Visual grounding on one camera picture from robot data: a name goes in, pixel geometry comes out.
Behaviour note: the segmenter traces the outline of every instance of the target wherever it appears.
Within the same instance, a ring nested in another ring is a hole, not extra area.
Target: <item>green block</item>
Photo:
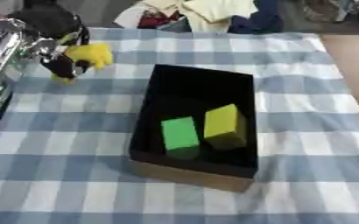
[[[199,139],[192,117],[162,122],[166,155],[171,158],[193,159],[199,155]]]
[[[234,104],[210,110],[206,113],[204,137],[216,150],[245,147],[246,119]]]

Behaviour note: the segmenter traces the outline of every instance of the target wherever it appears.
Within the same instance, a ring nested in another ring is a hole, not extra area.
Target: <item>tablecloth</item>
[[[359,107],[318,36],[91,31],[114,65],[62,85],[31,64],[18,84],[0,123],[1,224],[359,223]],[[259,171],[247,191],[132,172],[157,63],[254,75]]]

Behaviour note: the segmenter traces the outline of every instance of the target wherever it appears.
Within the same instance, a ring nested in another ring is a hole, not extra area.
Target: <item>fabric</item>
[[[0,123],[0,224],[359,224],[359,107],[318,36],[92,29],[116,63],[73,85],[30,65]],[[243,193],[142,178],[127,147],[156,63],[255,77]]]
[[[161,12],[152,13],[146,11],[137,27],[142,29],[157,29],[161,25],[168,25],[170,22],[178,21],[179,19],[180,14],[178,12],[172,14],[170,17],[166,17]]]
[[[141,17],[144,15],[145,11],[148,11],[150,7],[145,4],[136,4],[130,7],[129,9],[121,12],[121,14],[114,20],[118,25],[121,25],[123,28],[137,28],[138,23],[140,23]]]
[[[279,16],[278,0],[255,0],[258,11],[250,17],[233,16],[229,32],[238,34],[260,34],[281,32],[283,20]]]
[[[172,21],[169,24],[162,25],[158,28],[165,32],[191,32],[189,23],[186,17],[180,17],[178,21]]]
[[[179,13],[187,17],[187,22],[192,32],[218,32],[225,33],[229,30],[230,19],[223,19],[215,23],[209,23],[204,17],[185,7],[179,8]]]
[[[167,17],[170,17],[178,10],[178,5],[182,1],[183,0],[143,0],[142,3],[150,5]]]
[[[191,0],[183,3],[184,7],[204,17],[209,23],[241,16],[244,18],[257,11],[253,0]]]

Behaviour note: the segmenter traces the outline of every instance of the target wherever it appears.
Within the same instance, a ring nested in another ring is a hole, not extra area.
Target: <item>yellow cube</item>
[[[246,119],[235,104],[206,113],[204,137],[216,150],[246,146]]]

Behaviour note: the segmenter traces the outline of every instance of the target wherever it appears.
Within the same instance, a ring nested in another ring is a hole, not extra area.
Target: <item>open box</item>
[[[202,138],[205,113],[234,103],[247,120],[244,148],[214,150]],[[201,141],[195,160],[165,155],[161,122],[191,116]],[[243,191],[257,171],[253,77],[242,73],[156,65],[130,141],[130,162],[146,177]]]

